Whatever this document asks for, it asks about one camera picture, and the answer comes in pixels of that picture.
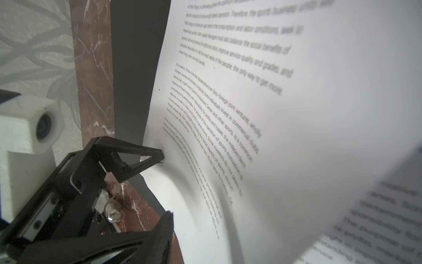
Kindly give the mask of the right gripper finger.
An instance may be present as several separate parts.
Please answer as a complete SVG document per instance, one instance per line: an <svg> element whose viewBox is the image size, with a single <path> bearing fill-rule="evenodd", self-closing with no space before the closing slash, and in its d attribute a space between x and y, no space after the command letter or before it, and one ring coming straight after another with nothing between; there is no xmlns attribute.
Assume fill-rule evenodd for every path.
<svg viewBox="0 0 422 264"><path fill-rule="evenodd" d="M107 264L168 264L174 216L165 212L152 231L113 233L36 242L18 258L19 264L89 264L118 253Z"/></svg>

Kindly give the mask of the blue folder black inside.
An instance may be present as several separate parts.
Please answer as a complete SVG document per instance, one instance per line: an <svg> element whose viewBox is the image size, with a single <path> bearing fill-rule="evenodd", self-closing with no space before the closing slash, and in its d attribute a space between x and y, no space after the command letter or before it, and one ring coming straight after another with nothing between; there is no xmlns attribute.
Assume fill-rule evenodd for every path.
<svg viewBox="0 0 422 264"><path fill-rule="evenodd" d="M142 145L170 1L111 1L115 137Z"/></svg>

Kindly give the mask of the paper sheet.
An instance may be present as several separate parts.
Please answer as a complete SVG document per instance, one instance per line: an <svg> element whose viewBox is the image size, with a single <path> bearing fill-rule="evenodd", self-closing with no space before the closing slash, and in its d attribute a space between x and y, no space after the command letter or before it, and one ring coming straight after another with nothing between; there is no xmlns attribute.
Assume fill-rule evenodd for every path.
<svg viewBox="0 0 422 264"><path fill-rule="evenodd" d="M419 264L422 151L381 181L302 256L298 264Z"/></svg>
<svg viewBox="0 0 422 264"><path fill-rule="evenodd" d="M297 264L422 150L421 1L172 1L144 142L187 264Z"/></svg>

